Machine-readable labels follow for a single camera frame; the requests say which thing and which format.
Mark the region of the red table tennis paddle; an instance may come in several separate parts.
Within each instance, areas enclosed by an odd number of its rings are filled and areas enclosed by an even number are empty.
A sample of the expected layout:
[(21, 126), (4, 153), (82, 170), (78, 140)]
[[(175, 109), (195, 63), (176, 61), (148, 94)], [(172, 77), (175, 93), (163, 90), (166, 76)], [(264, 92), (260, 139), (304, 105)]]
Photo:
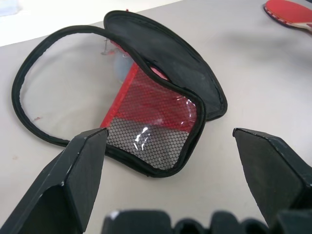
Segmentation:
[(312, 9), (290, 0), (268, 0), (263, 9), (279, 24), (312, 34)]

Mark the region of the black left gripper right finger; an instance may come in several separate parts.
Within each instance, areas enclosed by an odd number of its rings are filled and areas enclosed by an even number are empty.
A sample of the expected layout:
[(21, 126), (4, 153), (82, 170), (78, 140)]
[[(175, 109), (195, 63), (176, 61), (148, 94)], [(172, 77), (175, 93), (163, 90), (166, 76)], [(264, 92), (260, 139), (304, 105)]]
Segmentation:
[(284, 210), (312, 210), (312, 167), (283, 139), (235, 128), (240, 160), (249, 189), (270, 228)]

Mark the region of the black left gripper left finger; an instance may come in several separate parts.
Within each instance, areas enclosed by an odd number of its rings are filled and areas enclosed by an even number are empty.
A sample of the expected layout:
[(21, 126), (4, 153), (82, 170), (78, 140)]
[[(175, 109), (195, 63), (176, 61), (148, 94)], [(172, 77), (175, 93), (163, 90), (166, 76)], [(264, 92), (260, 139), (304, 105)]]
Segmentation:
[(48, 163), (0, 234), (83, 234), (98, 194), (108, 130), (75, 136)]

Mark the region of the black and red paddle case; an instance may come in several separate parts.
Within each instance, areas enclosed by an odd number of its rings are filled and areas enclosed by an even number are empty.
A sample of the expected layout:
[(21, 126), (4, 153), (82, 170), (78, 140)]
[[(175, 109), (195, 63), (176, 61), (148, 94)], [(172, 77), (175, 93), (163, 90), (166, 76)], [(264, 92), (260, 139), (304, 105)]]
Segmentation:
[(99, 125), (107, 128), (108, 157), (150, 177), (169, 177), (187, 163), (207, 121), (222, 117), (227, 100), (202, 56), (169, 28), (145, 16), (112, 11), (103, 27), (76, 25), (45, 38), (14, 79), (11, 100), (20, 122), (40, 139), (58, 146), (30, 118), (21, 101), (25, 78), (58, 40), (73, 34), (104, 38), (105, 78), (98, 90)]

